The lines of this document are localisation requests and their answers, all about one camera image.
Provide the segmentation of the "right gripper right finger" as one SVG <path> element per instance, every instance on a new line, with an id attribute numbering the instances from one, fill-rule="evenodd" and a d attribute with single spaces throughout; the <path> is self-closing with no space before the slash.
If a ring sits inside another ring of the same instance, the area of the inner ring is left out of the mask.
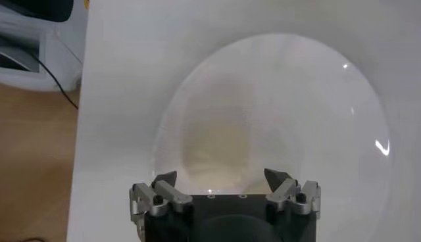
<path id="1" fill-rule="evenodd" d="M 316 219 L 320 219 L 321 187 L 317 181 L 308 180 L 301 186 L 287 172 L 269 168 L 264 169 L 264 177 L 271 190 L 265 197 L 266 202 L 274 206 L 276 211 L 289 207 L 294 214 L 315 214 Z"/>

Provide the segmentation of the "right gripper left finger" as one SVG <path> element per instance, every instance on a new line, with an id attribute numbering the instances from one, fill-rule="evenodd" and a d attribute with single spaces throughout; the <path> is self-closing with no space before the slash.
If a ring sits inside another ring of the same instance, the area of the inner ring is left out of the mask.
<path id="1" fill-rule="evenodd" d="M 159 174 L 150 185 L 135 183 L 129 190 L 130 220 L 138 230 L 144 228 L 145 215 L 162 217 L 170 208 L 184 213 L 193 204 L 193 197 L 175 188 L 177 171 Z"/>

